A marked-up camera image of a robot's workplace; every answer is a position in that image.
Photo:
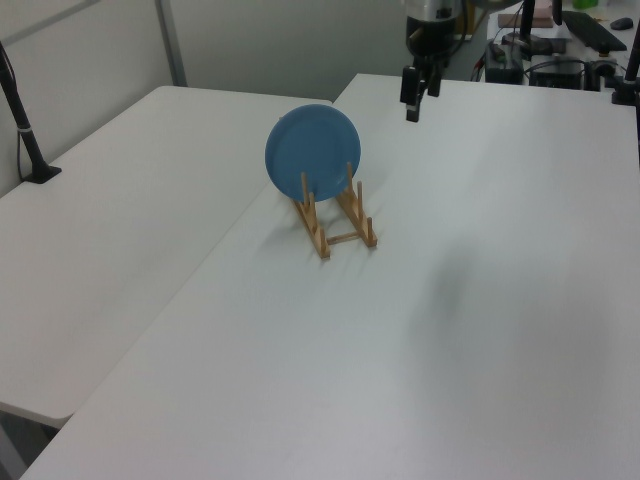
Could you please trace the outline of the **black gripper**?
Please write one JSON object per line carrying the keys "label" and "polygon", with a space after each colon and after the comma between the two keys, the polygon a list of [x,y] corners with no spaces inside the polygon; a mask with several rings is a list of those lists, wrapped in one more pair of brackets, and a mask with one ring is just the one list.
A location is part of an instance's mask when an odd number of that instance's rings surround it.
{"label": "black gripper", "polygon": [[406,120],[419,121],[420,75],[418,68],[434,66],[427,84],[427,95],[438,97],[441,88],[441,69],[450,63],[454,45],[457,19],[421,21],[412,17],[406,20],[406,46],[412,57],[411,66],[402,72],[400,102],[406,106]]}

